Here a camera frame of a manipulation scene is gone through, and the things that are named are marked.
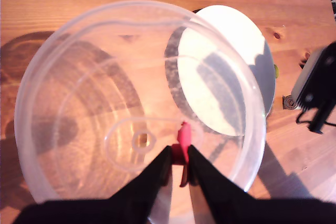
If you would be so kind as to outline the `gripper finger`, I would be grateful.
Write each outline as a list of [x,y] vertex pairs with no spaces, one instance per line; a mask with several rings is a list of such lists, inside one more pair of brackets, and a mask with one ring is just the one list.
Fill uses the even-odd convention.
[[210,208],[224,208],[252,201],[252,196],[222,175],[196,147],[188,148],[188,156],[191,183],[201,187]]
[[116,208],[151,208],[172,166],[172,148],[165,147],[134,179],[110,198]]

